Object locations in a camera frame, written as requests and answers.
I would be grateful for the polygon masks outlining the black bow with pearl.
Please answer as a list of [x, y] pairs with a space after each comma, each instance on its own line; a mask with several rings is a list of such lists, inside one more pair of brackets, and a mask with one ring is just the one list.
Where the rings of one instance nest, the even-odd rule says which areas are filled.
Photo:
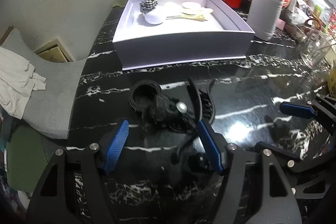
[[194, 113], [186, 108], [180, 111], [177, 98], [157, 94], [141, 112], [142, 128], [146, 132], [167, 130], [169, 132], [192, 135], [196, 130]]

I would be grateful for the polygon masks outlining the black band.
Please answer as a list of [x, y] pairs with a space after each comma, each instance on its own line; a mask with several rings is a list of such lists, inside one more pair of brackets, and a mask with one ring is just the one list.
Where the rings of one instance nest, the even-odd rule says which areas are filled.
[[140, 80], [134, 84], [129, 94], [129, 104], [135, 112], [145, 111], [162, 89], [153, 80]]

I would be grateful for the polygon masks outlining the cream hair claw clip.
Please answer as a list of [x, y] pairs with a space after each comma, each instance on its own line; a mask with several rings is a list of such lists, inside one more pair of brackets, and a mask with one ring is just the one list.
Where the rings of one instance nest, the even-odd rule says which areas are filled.
[[211, 8], [202, 7], [200, 10], [182, 9], [177, 15], [167, 16], [166, 19], [189, 19], [199, 22], [207, 21], [207, 15], [214, 12]]

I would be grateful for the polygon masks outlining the white round compact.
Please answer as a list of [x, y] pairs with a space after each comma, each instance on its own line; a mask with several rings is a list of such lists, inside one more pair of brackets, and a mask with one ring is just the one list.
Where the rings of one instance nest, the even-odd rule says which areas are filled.
[[147, 12], [144, 18], [148, 24], [159, 25], [166, 20], [166, 13], [163, 9], [157, 8]]

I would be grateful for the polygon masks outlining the pink round compact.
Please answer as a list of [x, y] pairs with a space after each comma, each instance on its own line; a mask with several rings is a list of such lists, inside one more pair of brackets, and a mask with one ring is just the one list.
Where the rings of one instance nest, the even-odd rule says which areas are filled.
[[202, 8], [197, 2], [183, 2], [182, 7], [189, 10], [200, 10]]

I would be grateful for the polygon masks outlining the black white gingham scrunchie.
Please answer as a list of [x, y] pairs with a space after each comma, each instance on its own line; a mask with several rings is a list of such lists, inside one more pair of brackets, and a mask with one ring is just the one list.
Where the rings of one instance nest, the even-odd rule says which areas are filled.
[[144, 0], [139, 4], [139, 10], [142, 14], [146, 14], [147, 12], [153, 10], [158, 5], [157, 0]]

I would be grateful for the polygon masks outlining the black hair claw clip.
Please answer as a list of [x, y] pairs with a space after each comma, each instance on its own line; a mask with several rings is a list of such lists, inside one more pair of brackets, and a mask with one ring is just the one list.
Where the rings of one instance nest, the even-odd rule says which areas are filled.
[[215, 105], [211, 90], [215, 80], [212, 79], [207, 84], [206, 91], [197, 88], [196, 83], [190, 77], [188, 78], [188, 83], [187, 90], [194, 108], [195, 122], [198, 123], [200, 120], [205, 119], [208, 120], [209, 124], [212, 124], [215, 119]]

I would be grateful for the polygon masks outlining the clear glass jar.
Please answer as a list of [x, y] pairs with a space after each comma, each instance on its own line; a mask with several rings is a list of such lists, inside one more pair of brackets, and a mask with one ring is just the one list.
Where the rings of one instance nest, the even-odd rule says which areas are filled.
[[312, 27], [307, 33], [306, 40], [301, 45], [301, 59], [307, 67], [313, 69], [322, 61], [334, 44], [335, 37]]

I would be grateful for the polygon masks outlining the grey cushioned chair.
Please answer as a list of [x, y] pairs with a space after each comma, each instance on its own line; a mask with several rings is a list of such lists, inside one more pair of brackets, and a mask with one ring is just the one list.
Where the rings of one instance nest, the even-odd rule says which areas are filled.
[[9, 33], [2, 47], [24, 57], [35, 67], [36, 73], [47, 79], [46, 90], [32, 92], [23, 120], [49, 138], [67, 139], [86, 59], [68, 63], [46, 61], [29, 49], [16, 28]]

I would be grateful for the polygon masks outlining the green mat on floor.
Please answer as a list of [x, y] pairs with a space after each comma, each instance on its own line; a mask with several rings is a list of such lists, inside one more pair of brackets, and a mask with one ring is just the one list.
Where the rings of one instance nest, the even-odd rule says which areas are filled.
[[19, 127], [6, 151], [9, 187], [32, 193], [47, 165], [40, 133], [30, 127]]

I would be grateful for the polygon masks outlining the pink small box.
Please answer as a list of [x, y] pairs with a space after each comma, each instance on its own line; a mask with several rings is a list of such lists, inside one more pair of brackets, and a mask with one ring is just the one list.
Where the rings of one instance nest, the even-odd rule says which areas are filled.
[[278, 18], [277, 20], [277, 23], [276, 23], [276, 27], [279, 29], [279, 30], [284, 30], [285, 28], [285, 21], [283, 21], [282, 19]]

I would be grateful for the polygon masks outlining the white paper roll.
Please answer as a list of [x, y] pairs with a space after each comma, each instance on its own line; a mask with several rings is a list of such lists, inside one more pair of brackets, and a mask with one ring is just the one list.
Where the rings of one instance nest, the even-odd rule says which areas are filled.
[[284, 0], [252, 0], [248, 12], [247, 24], [254, 30], [255, 36], [269, 41], [276, 29]]

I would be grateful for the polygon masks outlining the framed picture on floor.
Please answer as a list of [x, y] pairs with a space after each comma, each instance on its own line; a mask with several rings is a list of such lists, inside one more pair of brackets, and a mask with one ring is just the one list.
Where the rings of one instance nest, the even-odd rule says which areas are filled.
[[53, 63], [73, 62], [74, 58], [59, 38], [54, 38], [34, 51], [39, 57]]

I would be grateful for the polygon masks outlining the white cloth on chair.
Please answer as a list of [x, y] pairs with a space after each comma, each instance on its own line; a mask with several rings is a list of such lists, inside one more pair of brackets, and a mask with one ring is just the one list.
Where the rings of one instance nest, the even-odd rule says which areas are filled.
[[24, 57], [1, 48], [1, 106], [10, 116], [22, 119], [33, 91], [46, 90], [47, 79]]

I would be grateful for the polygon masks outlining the lavender gift box with lid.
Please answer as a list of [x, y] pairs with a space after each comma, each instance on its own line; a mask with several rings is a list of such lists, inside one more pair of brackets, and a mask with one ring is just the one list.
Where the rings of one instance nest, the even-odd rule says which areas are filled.
[[123, 70], [243, 59], [254, 32], [222, 0], [128, 0], [113, 38]]

